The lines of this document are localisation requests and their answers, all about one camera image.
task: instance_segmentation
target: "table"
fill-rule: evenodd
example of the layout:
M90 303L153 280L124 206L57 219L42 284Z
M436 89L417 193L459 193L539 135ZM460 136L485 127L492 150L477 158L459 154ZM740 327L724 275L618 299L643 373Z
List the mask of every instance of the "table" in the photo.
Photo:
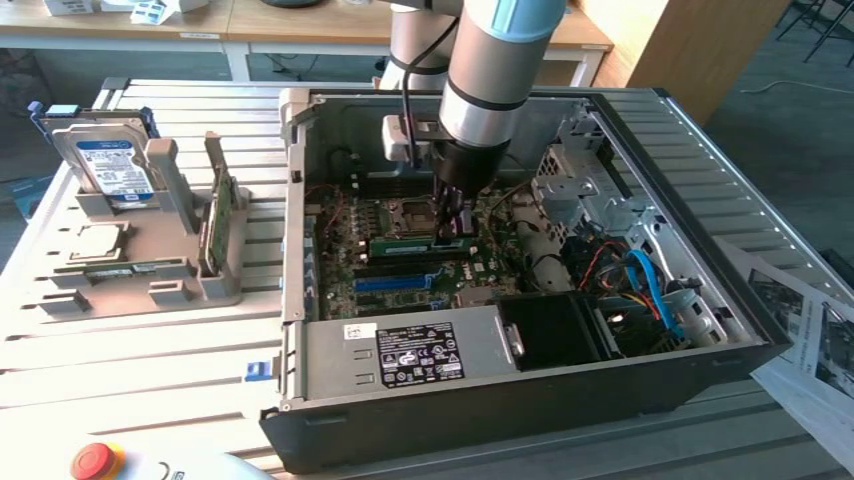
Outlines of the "table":
M276 478L296 479L284 472L256 423L259 406L276 401L273 381L241 383L240 378L247 363L268 360L281 344L280 241L289 175L277 96L281 88L300 86L132 80L121 90L101 91L96 108L153 108L161 134L177 141L177 164L192 186L212 181L200 146L204 132L223 135L229 172L253 198L244 301L96 321L42 322L20 311L1 315L0 425L16 438L42 426L120 444L183 445L229 452ZM648 89L600 92L710 233L830 288L835 280L815 252L763 205L728 159L710 150L691 120L675 115L675 104ZM627 169L624 163L615 166ZM36 256L61 241L54 232L73 214L74 189L62 166L0 277L4 292L33 283ZM756 211L766 215L748 215ZM4 308L13 298L6 295ZM423 480L611 475L794 480L842 478L843 471L762 387L746 380L711 387L670 414L383 462L323 478L364 478L359 475L367 473Z
M211 0L159 27L132 25L127 13L50 17L40 0L0 4L0 47L72 50L216 52L228 58L231 77L249 81L247 55L285 53L388 55L391 9L373 2L281 9L260 0ZM562 85L590 86L612 44L584 13L560 23L546 60L578 62Z

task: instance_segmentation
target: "floor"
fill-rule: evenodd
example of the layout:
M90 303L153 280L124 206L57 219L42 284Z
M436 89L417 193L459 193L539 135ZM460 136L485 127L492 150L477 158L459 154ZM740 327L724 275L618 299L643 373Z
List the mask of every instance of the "floor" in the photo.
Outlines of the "floor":
M798 25L782 41L774 40L775 35L768 35L706 130L812 245L834 248L854 260L854 242L848 241L854 235L854 216L848 214L854 191L847 181L854 173L848 161L854 138L850 123L842 121L854 112L854 95L790 85L763 94L739 93L780 79L851 88L854 68L844 68L844 62L854 45L828 40L810 63L803 64L818 33ZM107 76L228 78L225 59L217 54L38 51L36 58L56 103L90 104ZM275 73L271 60L253 55L252 78L295 80L301 74L312 81L365 81L376 74L375 58L320 56L311 69L313 59L311 55L280 57L279 62L292 72ZM58 165L54 151L16 113L18 116L0 114L6 138L0 152L0 182L48 175ZM0 265L5 265L24 227L8 191L0 187Z

